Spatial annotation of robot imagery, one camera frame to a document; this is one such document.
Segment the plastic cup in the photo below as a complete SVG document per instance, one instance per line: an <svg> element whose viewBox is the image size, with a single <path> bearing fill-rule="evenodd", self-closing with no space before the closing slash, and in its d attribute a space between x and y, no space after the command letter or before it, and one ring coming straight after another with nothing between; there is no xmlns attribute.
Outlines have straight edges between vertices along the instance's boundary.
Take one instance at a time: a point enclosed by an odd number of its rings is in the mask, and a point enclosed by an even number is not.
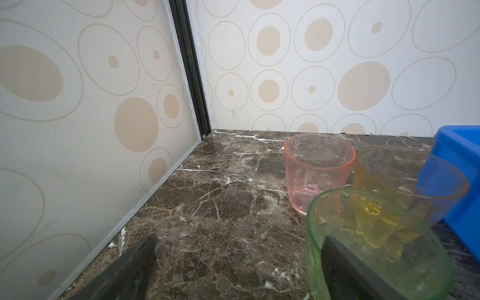
<svg viewBox="0 0 480 300"><path fill-rule="evenodd" d="M360 151L352 188L395 201L429 226L468 193L465 175L429 151L374 146Z"/></svg>
<svg viewBox="0 0 480 300"><path fill-rule="evenodd" d="M452 263L427 225L391 200L337 189L316 197L307 214L308 280L316 300L330 299L327 281L332 279L322 268L322 261L324 267L332 263L322 258L327 237L338 240L405 299L441 300L452 288ZM342 291L348 285L355 290L355 282L336 284Z"/></svg>
<svg viewBox="0 0 480 300"><path fill-rule="evenodd" d="M349 143L321 133L296 135L284 150L288 197L304 216L316 196L344 186L356 156Z"/></svg>

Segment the blue plastic container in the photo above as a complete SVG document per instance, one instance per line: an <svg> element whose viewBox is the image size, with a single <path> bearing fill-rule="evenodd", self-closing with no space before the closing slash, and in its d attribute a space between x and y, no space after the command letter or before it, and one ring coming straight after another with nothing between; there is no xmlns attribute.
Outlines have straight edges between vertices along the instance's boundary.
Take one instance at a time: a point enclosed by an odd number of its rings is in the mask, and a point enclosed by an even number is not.
<svg viewBox="0 0 480 300"><path fill-rule="evenodd" d="M444 218L480 262L480 126L443 126L432 154L465 174L470 191Z"/></svg>

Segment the wall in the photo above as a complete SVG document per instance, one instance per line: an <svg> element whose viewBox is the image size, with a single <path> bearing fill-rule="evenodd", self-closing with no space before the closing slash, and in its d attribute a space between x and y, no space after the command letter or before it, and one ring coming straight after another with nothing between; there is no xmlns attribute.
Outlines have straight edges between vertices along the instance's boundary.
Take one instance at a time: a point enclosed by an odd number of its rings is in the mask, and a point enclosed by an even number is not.
<svg viewBox="0 0 480 300"><path fill-rule="evenodd" d="M213 127L432 136L480 124L476 0L191 0Z"/></svg>
<svg viewBox="0 0 480 300"><path fill-rule="evenodd" d="M199 143L163 7L0 3L0 298L56 299Z"/></svg>

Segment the brown marble countertop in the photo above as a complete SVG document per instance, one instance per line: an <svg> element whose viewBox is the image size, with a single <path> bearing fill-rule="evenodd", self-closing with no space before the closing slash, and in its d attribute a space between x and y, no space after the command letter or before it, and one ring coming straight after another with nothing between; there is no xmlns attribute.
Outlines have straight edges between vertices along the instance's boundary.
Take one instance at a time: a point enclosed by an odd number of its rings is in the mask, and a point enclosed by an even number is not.
<svg viewBox="0 0 480 300"><path fill-rule="evenodd" d="M305 218L288 203L283 145L291 132L214 130L126 225L125 248L155 233L148 299L309 299ZM375 144L431 148L432 138L337 135L357 151ZM455 273L448 299L478 299L480 265L445 223L433 229ZM113 242L119 245L120 237ZM61 299L119 256L111 244Z"/></svg>

